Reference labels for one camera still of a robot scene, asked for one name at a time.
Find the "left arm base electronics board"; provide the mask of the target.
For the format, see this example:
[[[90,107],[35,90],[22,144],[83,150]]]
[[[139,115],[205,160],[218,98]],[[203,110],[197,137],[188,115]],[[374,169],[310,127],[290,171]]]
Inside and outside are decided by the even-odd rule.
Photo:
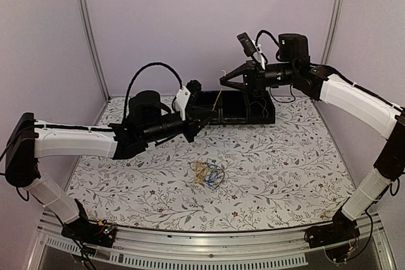
[[[93,223],[85,218],[78,218],[71,223],[64,223],[61,235],[78,242],[111,248],[115,242],[116,224],[102,220]]]

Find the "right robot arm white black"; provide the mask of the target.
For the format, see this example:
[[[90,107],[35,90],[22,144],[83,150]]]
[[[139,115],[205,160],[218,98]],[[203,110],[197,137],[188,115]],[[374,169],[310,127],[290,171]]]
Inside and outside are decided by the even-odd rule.
[[[327,237],[332,242],[341,242],[349,235],[350,221],[377,202],[404,172],[404,109],[348,80],[331,66],[294,59],[259,68],[254,61],[247,61],[222,76],[220,84],[246,93],[291,85],[315,101],[343,110],[385,139],[371,171],[336,213],[342,218],[328,227]]]

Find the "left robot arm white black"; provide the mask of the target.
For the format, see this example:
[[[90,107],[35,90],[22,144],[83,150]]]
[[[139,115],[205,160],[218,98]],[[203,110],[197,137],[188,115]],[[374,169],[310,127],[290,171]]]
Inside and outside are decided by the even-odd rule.
[[[51,156],[125,160],[144,152],[151,142],[159,145],[179,134],[193,142],[216,115],[196,106],[197,97],[187,88],[180,89],[168,107],[156,91],[145,90],[125,99],[121,123],[104,126],[53,125],[24,113],[2,153],[6,160],[3,175],[11,186],[26,190],[57,215],[69,235],[87,241],[105,234],[105,225],[91,223],[79,201],[40,173],[38,160]]]

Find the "black bin left compartment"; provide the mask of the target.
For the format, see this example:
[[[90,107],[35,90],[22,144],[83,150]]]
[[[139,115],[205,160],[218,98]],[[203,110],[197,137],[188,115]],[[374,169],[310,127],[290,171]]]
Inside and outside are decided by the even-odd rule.
[[[219,125],[222,119],[222,100],[219,90],[201,91],[197,97],[195,106],[205,107],[212,110],[217,110],[219,114],[218,121],[210,121],[210,125]]]

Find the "black bin middle compartment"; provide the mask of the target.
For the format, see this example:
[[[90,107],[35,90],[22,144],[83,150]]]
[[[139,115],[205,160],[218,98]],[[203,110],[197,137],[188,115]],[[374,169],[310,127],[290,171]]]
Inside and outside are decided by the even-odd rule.
[[[246,124],[247,109],[244,94],[236,90],[221,93],[222,122],[227,124]]]

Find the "floral patterned table cloth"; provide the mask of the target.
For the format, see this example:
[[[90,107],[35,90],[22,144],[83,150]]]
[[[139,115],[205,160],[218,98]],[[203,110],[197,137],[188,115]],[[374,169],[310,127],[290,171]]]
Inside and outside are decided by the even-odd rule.
[[[332,218],[354,185],[315,105],[277,97],[272,125],[209,125],[129,160],[84,156],[67,187],[93,220],[245,231]]]

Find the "right aluminium frame post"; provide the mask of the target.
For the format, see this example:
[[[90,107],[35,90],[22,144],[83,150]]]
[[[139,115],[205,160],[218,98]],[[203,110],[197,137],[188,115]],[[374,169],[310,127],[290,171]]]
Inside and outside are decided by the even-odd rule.
[[[327,64],[332,54],[333,43],[335,40],[335,35],[337,33],[343,2],[344,0],[333,0],[332,10],[327,28],[327,35],[323,46],[323,52],[321,54],[321,64]]]

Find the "aluminium frame post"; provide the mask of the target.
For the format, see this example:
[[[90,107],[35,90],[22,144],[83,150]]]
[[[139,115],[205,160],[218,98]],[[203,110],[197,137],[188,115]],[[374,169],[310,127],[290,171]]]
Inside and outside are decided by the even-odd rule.
[[[327,64],[332,54],[333,43],[335,40],[335,35],[337,33],[343,2],[344,0],[333,0],[332,10],[327,28],[327,35],[323,46],[323,52],[321,54],[321,64]]]
[[[111,99],[111,96],[109,94],[107,81],[104,76],[103,68],[97,51],[96,40],[94,38],[87,0],[77,0],[77,2],[96,80],[98,82],[103,99],[105,101],[109,101]]]

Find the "aluminium front rail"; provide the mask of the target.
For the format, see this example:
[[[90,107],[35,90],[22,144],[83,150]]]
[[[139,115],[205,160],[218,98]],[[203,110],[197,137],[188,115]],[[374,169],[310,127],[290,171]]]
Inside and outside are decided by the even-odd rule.
[[[29,269],[396,269],[379,216],[358,219],[360,232],[350,258],[332,262],[326,249],[311,249],[305,227],[263,231],[192,233],[121,226],[111,248],[92,246],[91,263],[61,235],[57,219],[45,212],[37,227]]]

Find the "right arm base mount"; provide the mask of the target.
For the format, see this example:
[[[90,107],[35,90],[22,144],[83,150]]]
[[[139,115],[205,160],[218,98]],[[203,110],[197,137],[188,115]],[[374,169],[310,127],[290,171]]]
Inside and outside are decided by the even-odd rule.
[[[304,233],[304,240],[311,249],[331,245],[326,249],[327,257],[335,263],[346,262],[350,258],[354,245],[360,236],[356,220],[351,221],[338,210],[332,217],[332,222],[321,226],[311,226]]]

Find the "left aluminium frame post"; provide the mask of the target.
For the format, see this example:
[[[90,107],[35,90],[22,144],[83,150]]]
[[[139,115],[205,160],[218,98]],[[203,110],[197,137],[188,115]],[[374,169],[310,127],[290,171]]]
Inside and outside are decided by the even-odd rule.
[[[87,0],[77,0],[77,2],[96,80],[98,82],[103,99],[105,101],[109,101],[111,99],[111,96],[109,94],[107,81],[104,76],[103,68],[97,51],[96,40],[94,38]]]

